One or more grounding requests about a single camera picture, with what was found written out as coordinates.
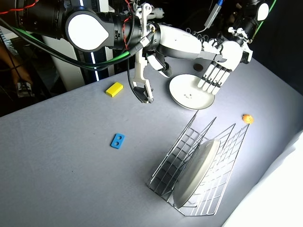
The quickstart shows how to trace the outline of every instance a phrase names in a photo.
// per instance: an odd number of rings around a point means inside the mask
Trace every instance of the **blue block with holes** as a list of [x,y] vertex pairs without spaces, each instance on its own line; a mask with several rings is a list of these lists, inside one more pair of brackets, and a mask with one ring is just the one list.
[[125,139],[125,135],[117,133],[112,141],[111,146],[116,148],[116,149],[120,149],[120,147],[122,146],[122,143]]

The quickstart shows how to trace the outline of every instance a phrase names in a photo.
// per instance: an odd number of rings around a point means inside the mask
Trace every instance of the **plate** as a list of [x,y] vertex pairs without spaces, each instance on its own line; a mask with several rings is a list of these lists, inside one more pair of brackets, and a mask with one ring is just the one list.
[[173,191],[174,203],[182,207],[193,195],[205,177],[220,147],[219,140],[209,140],[196,148]]
[[190,110],[202,110],[214,102],[214,95],[198,88],[201,79],[195,75],[182,74],[174,77],[169,83],[169,91],[180,106]]

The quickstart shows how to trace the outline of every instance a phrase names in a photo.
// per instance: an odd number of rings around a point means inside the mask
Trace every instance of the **wire basket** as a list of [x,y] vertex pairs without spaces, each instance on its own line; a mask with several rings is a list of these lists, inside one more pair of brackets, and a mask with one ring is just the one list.
[[215,215],[249,124],[231,136],[235,127],[233,124],[213,138],[221,142],[218,152],[198,188],[186,204],[178,209],[174,206],[172,196],[174,186],[197,146],[209,140],[206,135],[216,120],[214,118],[198,132],[192,128],[196,115],[197,112],[151,176],[147,186],[185,216]]

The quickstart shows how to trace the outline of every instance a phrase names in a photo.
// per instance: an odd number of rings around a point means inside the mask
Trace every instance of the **table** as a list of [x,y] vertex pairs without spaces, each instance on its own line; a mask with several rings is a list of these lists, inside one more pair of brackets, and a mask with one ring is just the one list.
[[[168,62],[174,75],[195,74],[192,61]],[[217,215],[184,217],[146,183],[195,112],[172,100],[169,80],[150,67],[145,75],[151,105],[124,72],[0,118],[0,226],[219,227],[303,125],[303,96],[257,61],[241,64],[196,120],[217,116],[218,130],[243,127],[245,113],[255,122]],[[110,98],[115,81],[125,87]],[[116,133],[121,149],[110,147]]]

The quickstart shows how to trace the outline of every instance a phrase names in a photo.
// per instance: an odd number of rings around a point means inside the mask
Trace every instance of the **white light strip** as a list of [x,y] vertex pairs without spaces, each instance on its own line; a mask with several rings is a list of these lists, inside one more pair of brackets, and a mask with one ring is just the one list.
[[[83,0],[79,0],[79,1],[80,1],[80,5],[83,6],[84,5]],[[96,64],[94,53],[92,52],[92,53],[90,53],[90,55],[91,55],[91,59],[93,60],[93,64]],[[97,71],[95,71],[95,75],[96,75],[97,81],[99,81],[99,75],[98,75]]]
[[[92,52],[92,53],[90,53],[90,55],[91,55],[91,59],[93,60],[93,64],[96,64],[94,53]],[[95,75],[96,75],[97,81],[99,81],[99,75],[98,75],[97,71],[95,71]]]

